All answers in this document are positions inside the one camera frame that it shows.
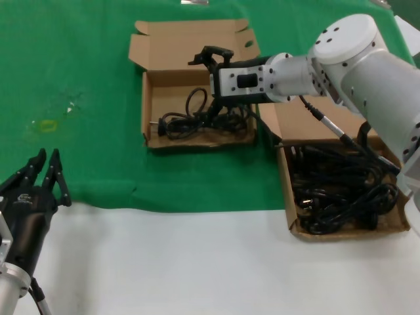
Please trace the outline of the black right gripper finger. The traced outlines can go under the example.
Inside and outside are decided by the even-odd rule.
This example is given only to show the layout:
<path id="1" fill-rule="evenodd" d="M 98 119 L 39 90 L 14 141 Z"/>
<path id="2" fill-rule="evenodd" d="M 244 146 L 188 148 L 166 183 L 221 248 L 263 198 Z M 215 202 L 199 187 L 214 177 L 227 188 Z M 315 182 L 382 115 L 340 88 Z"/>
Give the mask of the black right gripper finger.
<path id="1" fill-rule="evenodd" d="M 217 63 L 213 58 L 213 55 L 221 56 L 223 58 L 222 63 Z M 216 46 L 204 46 L 202 51 L 194 56 L 193 61 L 188 62 L 189 66 L 196 66 L 203 64 L 206 68 L 217 68 L 219 65 L 225 68 L 230 67 L 230 61 L 234 56 L 234 52 Z"/>
<path id="2" fill-rule="evenodd" d="M 212 124 L 216 117 L 220 114 L 224 108 L 224 103 L 220 100 L 213 99 L 209 108 L 206 112 L 202 112 L 200 115 L 203 124 Z"/>

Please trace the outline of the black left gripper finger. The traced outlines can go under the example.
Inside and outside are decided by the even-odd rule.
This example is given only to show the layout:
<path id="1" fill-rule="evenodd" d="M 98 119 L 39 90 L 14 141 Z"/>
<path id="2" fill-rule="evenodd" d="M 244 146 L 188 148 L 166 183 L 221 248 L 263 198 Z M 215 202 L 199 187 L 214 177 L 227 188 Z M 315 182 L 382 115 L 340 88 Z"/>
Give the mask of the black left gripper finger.
<path id="1" fill-rule="evenodd" d="M 57 184 L 60 189 L 60 197 L 56 200 L 57 205 L 70 207 L 72 205 L 72 200 L 68 190 L 68 185 L 66 184 L 63 175 L 60 152 L 57 148 L 55 148 L 52 152 L 51 158 L 49 160 L 49 166 L 47 168 L 47 172 L 41 187 L 50 193 L 53 193 L 55 184 Z"/>
<path id="2" fill-rule="evenodd" d="M 38 174 L 41 172 L 45 161 L 46 150 L 42 148 L 36 156 L 33 156 L 28 160 L 25 166 L 17 170 L 17 172 L 1 184 L 1 196 L 5 196 L 7 192 L 19 187 L 32 186 L 35 183 Z"/>

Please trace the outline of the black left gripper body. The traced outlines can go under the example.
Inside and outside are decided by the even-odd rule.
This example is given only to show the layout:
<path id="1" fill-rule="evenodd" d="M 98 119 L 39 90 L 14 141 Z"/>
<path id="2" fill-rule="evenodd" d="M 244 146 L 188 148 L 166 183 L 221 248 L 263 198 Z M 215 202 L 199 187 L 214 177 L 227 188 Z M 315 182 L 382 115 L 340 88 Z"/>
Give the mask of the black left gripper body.
<path id="1" fill-rule="evenodd" d="M 13 238 L 6 262 L 32 277 L 58 204 L 53 193 L 40 186 L 15 188 L 2 196 L 1 210 Z"/>

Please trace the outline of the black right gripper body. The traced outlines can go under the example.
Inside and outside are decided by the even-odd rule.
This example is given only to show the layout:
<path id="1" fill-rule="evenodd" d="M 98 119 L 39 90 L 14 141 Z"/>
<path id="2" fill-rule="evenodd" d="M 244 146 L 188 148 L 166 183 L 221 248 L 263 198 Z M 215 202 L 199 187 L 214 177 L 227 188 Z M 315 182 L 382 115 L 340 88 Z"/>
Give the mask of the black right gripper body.
<path id="1" fill-rule="evenodd" d="M 229 68 L 219 65 L 210 70 L 211 94 L 224 106 L 264 104 L 271 100 L 266 93 L 264 75 L 269 56 L 232 62 Z"/>

